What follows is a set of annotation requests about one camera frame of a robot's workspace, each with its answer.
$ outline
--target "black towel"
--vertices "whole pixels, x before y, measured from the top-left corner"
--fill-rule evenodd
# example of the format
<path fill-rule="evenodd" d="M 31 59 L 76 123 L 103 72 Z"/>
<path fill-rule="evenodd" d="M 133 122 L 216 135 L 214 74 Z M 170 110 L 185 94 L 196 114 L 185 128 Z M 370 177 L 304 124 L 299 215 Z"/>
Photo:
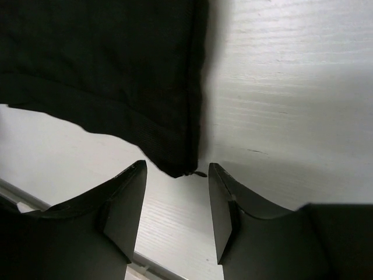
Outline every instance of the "black towel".
<path fill-rule="evenodd" d="M 0 0 L 0 103 L 198 165 L 207 0 Z"/>

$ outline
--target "white wooden surface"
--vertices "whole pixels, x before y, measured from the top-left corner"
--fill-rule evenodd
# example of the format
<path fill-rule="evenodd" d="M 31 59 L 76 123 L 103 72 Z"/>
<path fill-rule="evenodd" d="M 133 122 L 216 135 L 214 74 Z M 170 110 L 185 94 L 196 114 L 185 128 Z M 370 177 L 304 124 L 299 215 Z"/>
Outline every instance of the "white wooden surface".
<path fill-rule="evenodd" d="M 373 2 L 212 0 L 211 13 L 204 160 L 292 209 L 372 202 Z M 5 106 L 0 155 L 0 177 L 51 204 L 144 158 L 117 138 Z M 207 181 L 150 165 L 148 182 L 136 249 L 187 279 L 222 280 Z"/>

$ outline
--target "black fabric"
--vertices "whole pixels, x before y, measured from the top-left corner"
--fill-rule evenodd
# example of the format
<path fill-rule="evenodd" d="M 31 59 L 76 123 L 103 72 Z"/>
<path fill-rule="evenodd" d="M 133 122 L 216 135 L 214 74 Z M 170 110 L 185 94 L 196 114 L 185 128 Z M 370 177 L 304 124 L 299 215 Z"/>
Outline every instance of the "black fabric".
<path fill-rule="evenodd" d="M 198 165 L 207 0 L 0 0 L 0 103 Z"/>

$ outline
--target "dark garment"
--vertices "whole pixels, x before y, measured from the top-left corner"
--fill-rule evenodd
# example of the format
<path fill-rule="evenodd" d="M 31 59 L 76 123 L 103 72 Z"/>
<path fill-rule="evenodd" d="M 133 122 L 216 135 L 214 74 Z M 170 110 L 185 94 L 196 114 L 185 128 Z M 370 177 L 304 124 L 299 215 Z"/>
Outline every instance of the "dark garment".
<path fill-rule="evenodd" d="M 0 103 L 198 165 L 207 0 L 0 0 Z"/>

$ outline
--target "black cloth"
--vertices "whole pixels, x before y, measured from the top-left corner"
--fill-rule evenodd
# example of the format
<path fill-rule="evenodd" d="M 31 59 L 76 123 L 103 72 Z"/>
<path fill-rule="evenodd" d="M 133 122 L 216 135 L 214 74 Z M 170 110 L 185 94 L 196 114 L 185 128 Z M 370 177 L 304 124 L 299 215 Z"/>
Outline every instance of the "black cloth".
<path fill-rule="evenodd" d="M 0 0 L 0 103 L 198 165 L 207 0 Z"/>

